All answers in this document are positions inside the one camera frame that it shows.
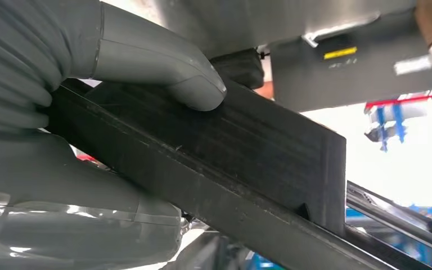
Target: metal bar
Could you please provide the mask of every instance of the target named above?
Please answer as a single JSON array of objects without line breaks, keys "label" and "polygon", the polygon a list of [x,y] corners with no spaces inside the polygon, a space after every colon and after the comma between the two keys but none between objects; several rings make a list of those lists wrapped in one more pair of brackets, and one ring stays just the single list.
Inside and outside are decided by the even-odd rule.
[{"label": "metal bar", "polygon": [[[138,122],[118,118],[65,88],[54,92],[53,97],[48,110],[49,131],[271,261],[297,270],[395,269],[234,176],[214,170],[180,148],[150,136]],[[270,101],[261,102],[275,106]],[[132,107],[118,106],[118,110],[131,111]],[[205,120],[201,114],[191,114],[193,124]]]},{"label": "metal bar", "polygon": [[416,227],[410,222],[402,220],[350,193],[347,193],[347,205],[387,227],[401,232],[432,248],[432,233],[429,231]]},{"label": "metal bar", "polygon": [[426,228],[432,227],[432,219],[431,218],[429,218],[425,215],[422,215],[416,211],[413,211],[410,208],[400,206],[400,205],[396,204],[394,201],[387,199],[387,198],[385,198],[385,197],[383,197],[383,196],[381,196],[381,195],[379,195],[373,191],[370,191],[370,190],[368,190],[362,186],[359,186],[359,185],[357,185],[351,181],[347,181],[347,191],[350,192],[351,189],[370,194],[371,196],[393,206],[397,210],[404,212],[404,214],[409,215],[411,218],[415,218],[419,223],[426,224]]},{"label": "metal bar", "polygon": [[428,265],[354,227],[346,227],[344,238],[366,252],[378,258],[384,258],[387,263],[400,270],[432,270]]}]

